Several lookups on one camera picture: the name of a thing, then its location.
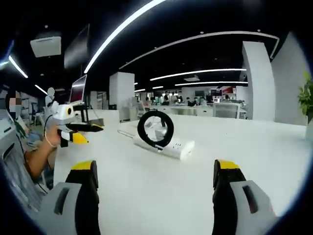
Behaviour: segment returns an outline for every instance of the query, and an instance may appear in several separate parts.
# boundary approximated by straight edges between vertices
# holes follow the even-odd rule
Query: person's arm
[[[52,126],[46,133],[46,138],[44,137],[43,142],[40,144],[39,148],[35,151],[25,152],[24,156],[27,161],[27,170],[29,171],[32,179],[36,179],[40,176],[43,171],[49,154],[55,149],[52,147],[57,146],[61,142],[61,138],[57,133],[58,127]]]

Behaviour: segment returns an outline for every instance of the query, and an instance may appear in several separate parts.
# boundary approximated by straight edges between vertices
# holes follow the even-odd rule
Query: striped shirt
[[[7,119],[11,126],[15,128],[14,121],[9,114]],[[0,159],[0,164],[4,168],[6,178],[15,196],[25,211],[34,218],[36,212],[40,210],[44,194],[36,188],[25,168],[24,153],[29,150],[31,149],[25,144],[20,133],[17,132],[14,147],[4,159]]]

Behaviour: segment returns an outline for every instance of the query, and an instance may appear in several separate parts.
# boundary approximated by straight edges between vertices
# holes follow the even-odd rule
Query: potted plant
[[[300,94],[298,95],[300,108],[303,115],[308,117],[308,124],[313,118],[313,81],[309,73],[304,74],[304,87],[299,87]]]

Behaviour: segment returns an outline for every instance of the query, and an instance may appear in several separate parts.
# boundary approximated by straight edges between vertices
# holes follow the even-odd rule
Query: white chair
[[[240,116],[240,104],[236,103],[214,103],[213,116],[219,118],[236,118]]]
[[[143,102],[139,101],[137,103],[137,117],[141,118],[142,115],[144,115],[144,113],[146,113],[145,107],[143,106]]]

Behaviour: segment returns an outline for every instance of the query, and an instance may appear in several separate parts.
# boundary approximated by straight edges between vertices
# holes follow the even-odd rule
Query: black ceiling
[[[23,11],[12,55],[28,75],[22,77],[14,68],[6,68],[6,83],[35,96],[49,87],[70,88],[87,63],[65,71],[64,51],[76,35],[90,24],[90,58],[102,42],[133,12],[151,0],[93,1],[75,4],[28,4]],[[246,0],[167,0],[144,13],[126,27],[109,45],[88,72],[88,90],[107,91],[109,76],[134,58],[177,40],[212,32],[251,31],[274,35],[283,43],[291,30],[289,11],[273,1]],[[62,55],[35,58],[30,41],[46,31],[62,33]],[[173,88],[185,82],[171,77],[151,82],[149,79],[180,72],[242,68],[242,41],[264,42],[271,54],[275,39],[255,35],[222,35],[198,38],[158,50],[125,66],[120,71],[135,74],[137,89],[154,86]],[[238,81],[240,72],[197,74],[201,81]]]

